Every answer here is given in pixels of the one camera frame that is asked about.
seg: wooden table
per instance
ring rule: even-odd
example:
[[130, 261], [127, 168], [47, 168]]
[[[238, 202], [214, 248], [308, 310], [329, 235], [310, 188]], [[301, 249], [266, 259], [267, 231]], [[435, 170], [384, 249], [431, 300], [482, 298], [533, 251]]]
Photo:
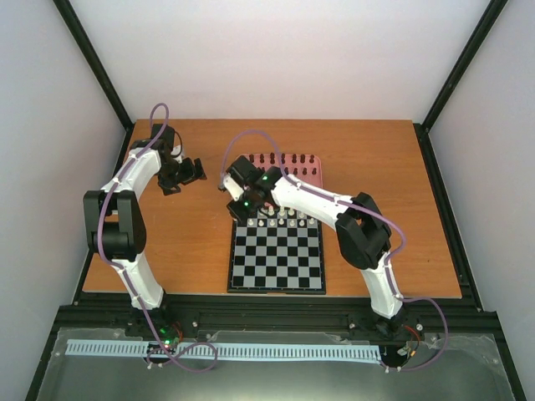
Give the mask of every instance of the wooden table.
[[[239, 132], [268, 132], [282, 152], [310, 153], [322, 162], [324, 188], [341, 194], [371, 194], [383, 215], [407, 236], [407, 247], [393, 260], [406, 296], [460, 297], [456, 274], [410, 121], [392, 120], [199, 120], [170, 122], [185, 152], [200, 157], [208, 180], [163, 196], [154, 178], [140, 199], [147, 229], [147, 259], [156, 280], [169, 293], [226, 294], [232, 220], [227, 193], [217, 190], [222, 155]], [[132, 140], [150, 136], [138, 120]], [[271, 152], [258, 135], [239, 140], [229, 162], [243, 153]], [[392, 246], [400, 238], [392, 236]], [[339, 254], [334, 231], [324, 229], [328, 296], [368, 295], [360, 272]], [[117, 273], [95, 255], [86, 292], [124, 292]]]

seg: white arm segment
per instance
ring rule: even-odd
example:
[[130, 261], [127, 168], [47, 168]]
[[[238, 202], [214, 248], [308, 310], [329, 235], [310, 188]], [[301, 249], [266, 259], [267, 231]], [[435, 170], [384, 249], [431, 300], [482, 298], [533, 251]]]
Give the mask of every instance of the white arm segment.
[[[351, 203], [351, 196], [328, 192], [316, 186], [307, 184], [293, 175], [290, 175], [289, 177], [291, 180], [299, 182], [302, 187], [307, 186], [317, 192], [335, 197], [338, 201], [347, 201]], [[305, 190], [300, 190], [297, 186], [290, 184], [288, 180], [284, 178], [277, 181], [275, 189], [272, 190], [272, 196], [275, 203], [279, 206], [291, 207], [297, 211], [302, 211], [303, 213], [322, 221], [333, 230], [336, 230], [334, 223], [338, 220], [338, 213], [344, 213], [348, 209], [347, 206], [337, 205], [330, 200], [320, 198]], [[376, 269], [366, 269], [361, 270], [361, 272], [364, 281], [366, 282], [366, 286], [368, 287], [369, 297], [371, 298], [371, 308], [378, 315], [390, 319], [400, 310], [402, 302], [395, 297], [395, 294], [392, 294], [386, 279], [385, 258], [387, 255], [388, 252], [381, 257]], [[395, 289], [398, 290], [394, 277], [392, 277], [392, 281]]]
[[[126, 163], [128, 163], [131, 158], [137, 155], [140, 151], [141, 148], [130, 151], [129, 158], [126, 160], [125, 164], [121, 167], [115, 177], [117, 177], [125, 168]], [[160, 171], [160, 168], [161, 160], [158, 152], [152, 149], [148, 150], [134, 162], [134, 165], [130, 167], [117, 188], [115, 188], [114, 192], [132, 190], [135, 192], [135, 197], [139, 199], [143, 193], [143, 190], [145, 190], [147, 187], [150, 179], [154, 176], [154, 174]], [[114, 183], [114, 180], [110, 181], [108, 184], [102, 187], [102, 190], [108, 192]], [[134, 285], [135, 290], [139, 293], [141, 299], [143, 299], [147, 309], [150, 310], [160, 306], [164, 290], [152, 275], [152, 271], [150, 270], [144, 251], [136, 257], [135, 261], [127, 261], [122, 259], [112, 261], [125, 267], [128, 277], [132, 281], [132, 284]], [[140, 303], [138, 302], [137, 298], [134, 298], [134, 295], [130, 291], [125, 278], [123, 277], [123, 274], [120, 273], [120, 269], [115, 266], [112, 267], [119, 273], [121, 280], [125, 284], [125, 287], [132, 298], [132, 307], [141, 309]]]
[[[134, 285], [135, 290], [138, 292], [147, 309], [150, 310], [160, 306], [161, 300], [164, 296], [164, 290], [152, 275], [152, 271], [150, 270], [144, 251], [136, 257], [135, 261], [114, 259], [113, 262], [119, 263], [125, 268], [130, 281]], [[138, 299], [134, 297], [134, 294], [132, 294], [130, 291], [130, 288], [125, 281], [125, 277], [120, 272], [120, 269], [115, 266], [112, 267], [116, 272], [119, 273], [120, 279], [125, 284], [126, 289], [128, 289], [128, 293], [132, 299], [132, 307], [141, 309]]]

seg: black cable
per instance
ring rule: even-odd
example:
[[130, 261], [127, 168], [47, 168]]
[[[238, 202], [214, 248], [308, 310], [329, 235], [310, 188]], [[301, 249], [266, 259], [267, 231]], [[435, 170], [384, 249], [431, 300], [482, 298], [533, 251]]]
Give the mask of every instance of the black cable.
[[181, 151], [178, 152], [178, 155], [173, 155], [173, 154], [171, 153], [171, 157], [172, 157], [173, 159], [175, 159], [176, 157], [180, 156], [180, 155], [182, 154], [182, 149], [184, 149], [184, 147], [182, 146], [182, 137], [181, 137], [181, 135], [178, 133], [178, 131], [175, 131], [175, 134], [178, 136], [178, 139], [179, 139], [180, 142], [181, 142]]

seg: white wall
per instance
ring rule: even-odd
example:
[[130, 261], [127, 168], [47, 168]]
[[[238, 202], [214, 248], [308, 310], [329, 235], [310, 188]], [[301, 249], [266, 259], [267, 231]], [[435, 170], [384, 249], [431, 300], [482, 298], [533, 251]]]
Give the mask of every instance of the white wall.
[[51, 1], [0, 6], [1, 399], [24, 399], [124, 131]]
[[535, 399], [535, 2], [509, 2], [431, 131], [477, 288]]
[[126, 109], [422, 121], [488, 0], [73, 0]]

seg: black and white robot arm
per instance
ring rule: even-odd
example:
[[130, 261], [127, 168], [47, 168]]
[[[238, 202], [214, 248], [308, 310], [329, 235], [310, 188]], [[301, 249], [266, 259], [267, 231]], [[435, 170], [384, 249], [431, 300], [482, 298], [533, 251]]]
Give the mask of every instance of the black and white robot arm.
[[[386, 267], [391, 267], [390, 261], [386, 261], [390, 250], [390, 228], [373, 216], [339, 204], [347, 202], [380, 214], [371, 196], [364, 193], [356, 197], [334, 194], [293, 175], [288, 177], [293, 183], [283, 177], [278, 167], [264, 172], [247, 158], [239, 157], [222, 177], [222, 189], [232, 196], [227, 205], [231, 215], [243, 222], [268, 203], [292, 208], [322, 221], [336, 231], [344, 259], [362, 272], [373, 311], [387, 319], [395, 317], [402, 302], [392, 293], [385, 271]], [[393, 277], [392, 281], [399, 293]]]
[[[161, 124], [153, 126], [151, 138], [160, 128]], [[146, 229], [138, 203], [141, 194], [154, 175], [158, 175], [158, 185], [164, 195], [180, 192], [179, 185], [206, 178], [201, 161], [186, 158], [182, 146], [174, 146], [174, 137], [175, 131], [167, 126], [160, 138], [141, 156], [138, 154], [150, 139], [136, 141], [130, 148], [126, 162], [114, 178], [100, 190], [90, 190], [84, 196], [89, 250], [99, 253], [99, 215], [106, 194], [118, 184], [105, 212], [107, 216], [117, 215], [117, 219], [104, 222], [102, 245], [105, 256], [114, 263], [111, 266], [119, 273], [130, 293], [132, 306], [138, 309], [141, 309], [138, 297], [130, 290], [124, 273], [128, 275], [147, 309], [158, 308], [164, 294], [145, 257]]]

